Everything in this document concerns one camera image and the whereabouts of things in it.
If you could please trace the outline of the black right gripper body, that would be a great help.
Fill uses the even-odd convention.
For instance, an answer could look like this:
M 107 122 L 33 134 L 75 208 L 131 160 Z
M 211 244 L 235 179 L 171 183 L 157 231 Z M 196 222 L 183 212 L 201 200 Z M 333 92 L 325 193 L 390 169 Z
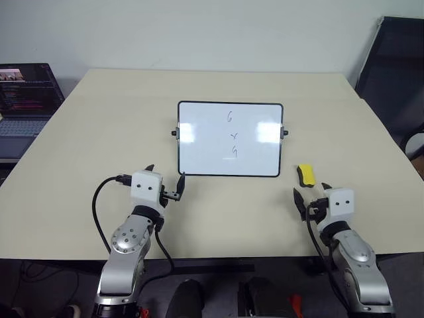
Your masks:
M 328 207 L 329 200 L 327 198 L 316 199 L 308 205 L 306 216 L 312 221 L 322 221 L 327 216 Z

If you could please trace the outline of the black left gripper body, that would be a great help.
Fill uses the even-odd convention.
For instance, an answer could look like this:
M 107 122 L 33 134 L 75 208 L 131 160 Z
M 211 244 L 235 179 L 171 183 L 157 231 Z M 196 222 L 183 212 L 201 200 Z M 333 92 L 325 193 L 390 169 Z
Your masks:
M 162 185 L 160 191 L 160 205 L 166 207 L 169 200 L 179 201 L 181 199 L 181 194 L 174 191 L 166 191 L 165 186 Z

